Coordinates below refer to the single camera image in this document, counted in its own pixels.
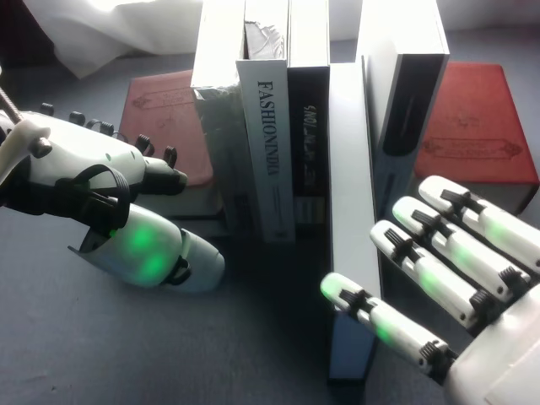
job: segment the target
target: robotic hand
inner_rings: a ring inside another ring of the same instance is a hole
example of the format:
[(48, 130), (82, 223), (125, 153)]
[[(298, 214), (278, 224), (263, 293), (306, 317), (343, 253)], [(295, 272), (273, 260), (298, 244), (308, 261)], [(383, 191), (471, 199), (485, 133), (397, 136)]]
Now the robotic hand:
[(71, 122), (20, 112), (0, 89), (0, 206), (89, 226), (77, 251), (87, 262), (141, 287), (213, 289), (224, 259), (208, 242), (132, 204), (139, 193), (175, 195), (187, 177), (165, 160)]
[(540, 231), (466, 188), (431, 176), (380, 221), (375, 245), (474, 337), (461, 354), (336, 273), (322, 293), (420, 372), (453, 405), (533, 405), (540, 388)]

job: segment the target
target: white curtain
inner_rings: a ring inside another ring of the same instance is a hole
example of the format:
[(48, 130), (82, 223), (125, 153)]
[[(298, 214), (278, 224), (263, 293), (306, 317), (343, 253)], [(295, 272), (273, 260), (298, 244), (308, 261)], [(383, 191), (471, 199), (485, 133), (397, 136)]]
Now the white curtain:
[(55, 53), (82, 78), (133, 50), (194, 52), (203, 0), (24, 0)]

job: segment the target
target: white book spine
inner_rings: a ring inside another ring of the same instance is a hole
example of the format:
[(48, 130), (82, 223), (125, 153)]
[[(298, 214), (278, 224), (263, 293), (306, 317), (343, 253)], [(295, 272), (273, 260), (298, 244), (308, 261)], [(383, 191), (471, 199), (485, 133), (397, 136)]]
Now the white book spine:
[(265, 242), (294, 241), (289, 89), (284, 59), (238, 61)]

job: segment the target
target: book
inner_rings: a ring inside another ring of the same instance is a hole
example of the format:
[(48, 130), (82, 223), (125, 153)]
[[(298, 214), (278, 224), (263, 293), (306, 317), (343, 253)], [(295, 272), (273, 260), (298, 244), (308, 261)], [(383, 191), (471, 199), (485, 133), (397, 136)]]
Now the book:
[(119, 132), (131, 144), (139, 134), (150, 138), (154, 157), (168, 146), (178, 153), (175, 169), (185, 173), (187, 187), (176, 196), (139, 195), (137, 205), (167, 218), (216, 216), (221, 196), (213, 181), (203, 130), (193, 103), (192, 71), (133, 78)]
[(328, 1), (289, 4), (289, 116), (297, 231), (327, 224)]
[[(357, 63), (330, 68), (329, 153), (332, 212), (332, 271), (381, 297), (377, 249), (370, 240), (375, 204), (365, 92)], [(336, 315), (331, 380), (363, 380), (375, 338), (350, 316)]]
[(356, 61), (364, 57), (377, 217), (408, 192), (449, 58), (435, 0), (364, 0)]
[(232, 235), (259, 235), (258, 202), (236, 61), (245, 0), (205, 0), (192, 75), (195, 108)]
[(236, 63), (265, 242), (295, 238), (287, 55), (289, 0), (246, 0), (248, 59)]
[(532, 200), (538, 175), (500, 65), (448, 63), (414, 175), (415, 185), (446, 177), (513, 214)]

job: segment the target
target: black book spine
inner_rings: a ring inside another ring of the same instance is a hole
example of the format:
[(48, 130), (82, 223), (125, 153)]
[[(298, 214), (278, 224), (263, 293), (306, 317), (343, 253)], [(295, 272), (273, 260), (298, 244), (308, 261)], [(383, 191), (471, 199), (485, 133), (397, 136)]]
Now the black book spine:
[(290, 67), (289, 113), (297, 230), (327, 223), (329, 67)]

